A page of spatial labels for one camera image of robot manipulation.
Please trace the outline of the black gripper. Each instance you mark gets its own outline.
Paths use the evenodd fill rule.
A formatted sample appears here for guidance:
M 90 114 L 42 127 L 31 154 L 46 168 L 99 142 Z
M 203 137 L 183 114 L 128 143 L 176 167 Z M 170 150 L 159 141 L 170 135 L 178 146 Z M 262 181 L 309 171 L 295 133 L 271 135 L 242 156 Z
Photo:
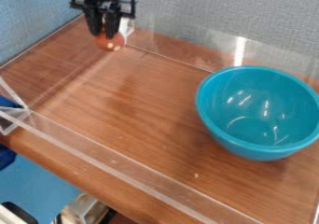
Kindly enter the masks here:
M 70 0 L 72 8 L 84 10 L 88 30 L 95 36 L 102 32 L 102 13 L 106 13 L 104 31 L 107 39 L 112 39 L 119 32 L 122 15 L 130 19 L 136 18 L 136 4 L 136 0 Z

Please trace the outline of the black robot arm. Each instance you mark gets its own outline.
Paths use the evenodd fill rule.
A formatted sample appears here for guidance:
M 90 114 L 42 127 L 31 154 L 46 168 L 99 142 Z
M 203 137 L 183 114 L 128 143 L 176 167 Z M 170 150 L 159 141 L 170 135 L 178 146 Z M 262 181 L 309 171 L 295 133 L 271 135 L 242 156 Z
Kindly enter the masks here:
M 118 34 L 123 18 L 136 19 L 136 0 L 70 0 L 68 3 L 84 13 L 90 33 L 94 36 L 104 33 L 106 39 Z

